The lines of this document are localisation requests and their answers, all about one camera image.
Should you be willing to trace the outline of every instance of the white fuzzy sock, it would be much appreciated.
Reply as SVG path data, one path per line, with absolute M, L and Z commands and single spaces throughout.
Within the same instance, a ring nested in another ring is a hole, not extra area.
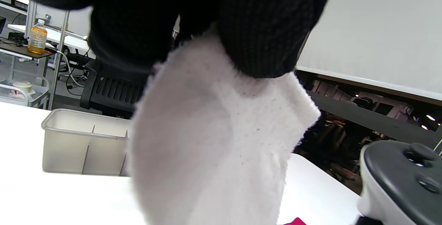
M 148 225 L 276 224 L 287 159 L 319 117 L 293 73 L 236 71 L 215 31 L 169 54 L 137 107 L 129 161 Z

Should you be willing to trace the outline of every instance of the plastic organizer tray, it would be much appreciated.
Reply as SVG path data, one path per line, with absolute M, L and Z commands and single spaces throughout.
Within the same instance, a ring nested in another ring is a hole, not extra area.
M 43 121 L 43 170 L 49 173 L 127 176 L 130 120 L 75 110 L 53 110 Z

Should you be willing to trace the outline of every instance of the gray floor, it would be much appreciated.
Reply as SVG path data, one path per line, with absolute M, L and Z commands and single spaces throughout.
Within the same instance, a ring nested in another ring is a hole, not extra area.
M 0 80 L 9 78 L 11 72 L 11 62 L 12 62 L 11 55 L 0 53 Z M 32 61 L 20 62 L 16 57 L 14 69 L 42 76 L 44 69 L 44 59 L 41 59 L 40 64 L 37 66 L 37 64 Z M 65 74 L 67 74 L 67 72 L 60 73 L 60 80 L 57 81 L 57 88 L 55 91 L 54 104 L 52 106 L 52 109 L 66 108 L 66 109 L 100 114 L 101 112 L 98 110 L 86 110 L 79 106 L 80 96 L 72 95 L 66 89 L 67 77 L 63 76 Z M 81 75 L 82 71 L 74 70 L 73 74 Z M 16 80 L 33 82 L 32 78 L 26 77 L 21 74 L 15 74 L 14 78 Z M 47 70 L 46 79 L 49 81 L 49 85 L 51 86 L 54 79 L 54 71 L 50 68 L 48 68 Z M 73 88 L 70 90 L 73 94 L 80 95 L 82 93 L 83 88 L 72 83 L 72 80 L 69 80 L 68 83 L 69 85 L 73 86 Z

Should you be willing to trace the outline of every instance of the plastic bottle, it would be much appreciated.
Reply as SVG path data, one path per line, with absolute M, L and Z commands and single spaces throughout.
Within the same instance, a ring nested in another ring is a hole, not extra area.
M 28 44 L 29 52 L 42 54 L 45 51 L 47 36 L 48 31 L 45 28 L 45 21 L 39 19 L 37 24 L 30 29 Z

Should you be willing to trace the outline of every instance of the chair backrest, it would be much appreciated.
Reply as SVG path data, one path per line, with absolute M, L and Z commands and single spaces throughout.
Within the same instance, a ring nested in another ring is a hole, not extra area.
M 80 106 L 101 110 L 103 115 L 130 118 L 141 98 L 149 74 L 124 71 L 100 60 L 87 64 L 90 71 Z
M 6 24 L 6 18 L 3 16 L 0 16 L 0 33 L 3 32 L 3 28 L 4 28 L 5 24 Z

